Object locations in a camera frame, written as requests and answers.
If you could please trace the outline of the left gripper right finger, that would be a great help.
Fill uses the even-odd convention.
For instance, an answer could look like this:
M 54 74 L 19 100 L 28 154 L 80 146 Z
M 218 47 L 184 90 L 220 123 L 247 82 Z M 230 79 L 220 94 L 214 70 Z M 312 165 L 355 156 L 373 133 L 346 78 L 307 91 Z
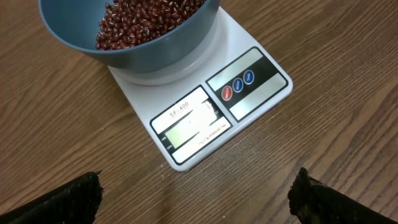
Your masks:
M 310 177 L 301 168 L 288 192 L 290 214 L 302 224 L 397 224 Z

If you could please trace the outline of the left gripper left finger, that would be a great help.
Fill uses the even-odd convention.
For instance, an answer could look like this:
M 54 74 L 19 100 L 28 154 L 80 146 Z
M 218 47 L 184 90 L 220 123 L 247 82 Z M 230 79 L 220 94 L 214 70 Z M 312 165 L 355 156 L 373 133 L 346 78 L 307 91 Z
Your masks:
M 5 224 L 92 224 L 103 199 L 100 171 L 87 172 L 1 215 Z

